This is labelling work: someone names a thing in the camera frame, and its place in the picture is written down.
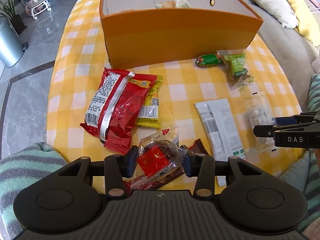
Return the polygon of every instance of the plant pot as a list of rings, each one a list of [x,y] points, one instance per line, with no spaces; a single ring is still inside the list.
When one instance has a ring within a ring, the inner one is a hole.
[[[26,26],[24,25],[24,23],[20,17],[20,14],[16,14],[12,18],[11,24],[12,24],[13,28],[16,30],[18,35],[20,35],[20,33],[22,33],[24,31],[24,29],[26,28]]]

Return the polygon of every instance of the potted plant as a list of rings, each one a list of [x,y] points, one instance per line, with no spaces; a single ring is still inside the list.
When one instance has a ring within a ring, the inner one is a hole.
[[[0,17],[7,17],[19,35],[26,26],[23,24],[20,14],[16,14],[14,2],[15,0],[7,0],[5,3],[0,1]]]

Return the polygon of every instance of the yellow snack package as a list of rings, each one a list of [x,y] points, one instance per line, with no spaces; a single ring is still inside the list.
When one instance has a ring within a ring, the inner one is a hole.
[[[158,75],[155,84],[150,89],[143,106],[140,109],[136,125],[161,128],[159,121],[159,89],[163,76]]]

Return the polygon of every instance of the ribbed black surface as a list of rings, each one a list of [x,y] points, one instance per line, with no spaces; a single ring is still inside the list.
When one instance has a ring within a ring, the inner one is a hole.
[[[195,200],[188,191],[134,191],[125,200],[111,201],[91,224],[64,235],[25,230],[17,240],[300,240],[296,231],[257,236],[228,224],[211,202]]]

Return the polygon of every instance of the marble floor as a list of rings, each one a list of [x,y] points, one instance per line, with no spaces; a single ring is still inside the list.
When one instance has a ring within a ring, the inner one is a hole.
[[[51,11],[23,18],[29,47],[0,78],[0,159],[46,141],[47,99],[59,42],[77,0],[50,0]]]

